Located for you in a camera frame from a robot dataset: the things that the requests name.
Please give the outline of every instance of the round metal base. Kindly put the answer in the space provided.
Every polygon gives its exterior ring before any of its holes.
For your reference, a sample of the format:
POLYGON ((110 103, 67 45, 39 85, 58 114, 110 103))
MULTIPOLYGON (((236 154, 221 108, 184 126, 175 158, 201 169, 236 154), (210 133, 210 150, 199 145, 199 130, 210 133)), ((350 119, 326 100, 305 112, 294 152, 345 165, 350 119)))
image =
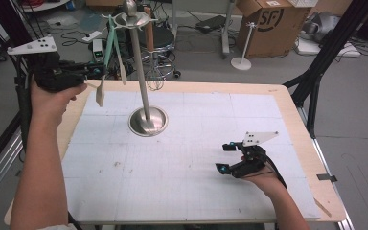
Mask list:
POLYGON ((146 120, 145 109, 136 109, 129 117, 129 127, 136 135, 155 136, 166 129, 169 118, 165 111, 158 107, 149 107, 150 119, 146 120))
POLYGON ((235 57, 231 60, 231 64, 233 67, 239 70, 248 70, 252 67, 252 63, 248 59, 242 60, 241 57, 235 57))

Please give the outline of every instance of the floor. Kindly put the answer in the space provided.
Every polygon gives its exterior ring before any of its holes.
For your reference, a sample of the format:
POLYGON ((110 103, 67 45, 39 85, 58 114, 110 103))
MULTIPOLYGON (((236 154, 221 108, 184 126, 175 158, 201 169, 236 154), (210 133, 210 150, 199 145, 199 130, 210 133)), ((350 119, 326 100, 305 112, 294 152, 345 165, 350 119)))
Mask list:
MULTIPOLYGON (((79 30, 91 33, 104 28, 104 20, 98 12, 88 9, 66 11, 57 9, 39 15, 39 20, 55 16, 71 15, 79 22, 79 30)), ((178 23, 194 26, 196 19, 180 14, 178 23)), ((199 15, 206 19, 208 15, 199 15)), ((238 17, 233 18, 231 28, 237 30, 238 17)), ((52 30, 61 57, 86 62, 92 55, 86 45, 61 46, 65 41, 60 35, 68 31, 52 30)), ((218 34, 200 34, 191 29, 180 29, 177 37, 175 64, 181 78, 169 81, 202 81, 232 83, 282 84, 291 80, 310 66, 314 57, 302 57, 293 51, 282 58, 251 59, 248 71, 234 69, 230 60, 240 57, 241 51, 231 49, 222 59, 218 34)), ((14 69, 9 61, 0 61, 0 134, 17 112, 17 99, 13 85, 14 69)), ((316 136, 356 230, 368 229, 368 57, 344 57, 334 61, 322 82, 316 114, 316 136)), ((18 182, 21 163, 16 160, 0 183, 0 229, 9 229, 3 217, 12 202, 18 182)), ((233 226, 232 229, 246 229, 233 226)), ((310 223, 311 229, 337 229, 331 223, 310 223)), ((173 229, 161 226, 151 229, 173 229)), ((217 226, 214 229, 229 229, 217 226)))

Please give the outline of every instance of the box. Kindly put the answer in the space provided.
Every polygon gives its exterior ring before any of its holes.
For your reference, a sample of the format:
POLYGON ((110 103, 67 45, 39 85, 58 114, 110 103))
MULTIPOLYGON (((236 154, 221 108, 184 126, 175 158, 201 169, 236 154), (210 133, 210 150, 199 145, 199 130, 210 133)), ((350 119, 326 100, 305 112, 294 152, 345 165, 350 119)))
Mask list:
POLYGON ((124 0, 86 0, 87 6, 95 7, 116 7, 122 5, 124 0))
POLYGON ((315 7, 318 0, 288 0, 294 7, 315 7))
POLYGON ((243 14, 237 46, 243 51, 249 27, 254 22, 245 58, 277 57, 288 54, 301 31, 311 8, 295 8, 288 0, 239 0, 243 14))

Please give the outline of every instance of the hand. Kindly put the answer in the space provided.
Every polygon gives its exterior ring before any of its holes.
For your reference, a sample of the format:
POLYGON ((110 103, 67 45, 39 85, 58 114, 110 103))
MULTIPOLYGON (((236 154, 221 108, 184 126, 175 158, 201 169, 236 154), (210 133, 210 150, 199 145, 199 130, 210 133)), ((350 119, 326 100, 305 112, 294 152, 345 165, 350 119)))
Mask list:
POLYGON ((58 127, 62 121, 62 114, 65 112, 70 100, 76 100, 76 95, 83 92, 86 87, 87 85, 84 83, 73 88, 52 93, 38 87, 33 80, 31 88, 32 118, 49 126, 58 127))

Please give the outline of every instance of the black tape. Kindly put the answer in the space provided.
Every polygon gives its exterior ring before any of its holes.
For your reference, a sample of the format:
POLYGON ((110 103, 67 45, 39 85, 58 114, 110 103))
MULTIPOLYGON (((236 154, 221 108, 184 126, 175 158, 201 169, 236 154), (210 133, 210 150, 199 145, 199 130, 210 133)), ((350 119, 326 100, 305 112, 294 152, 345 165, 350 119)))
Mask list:
POLYGON ((331 180, 331 182, 336 182, 337 181, 336 176, 329 175, 327 173, 325 173, 325 174, 317 174, 316 176, 318 177, 319 180, 331 180))

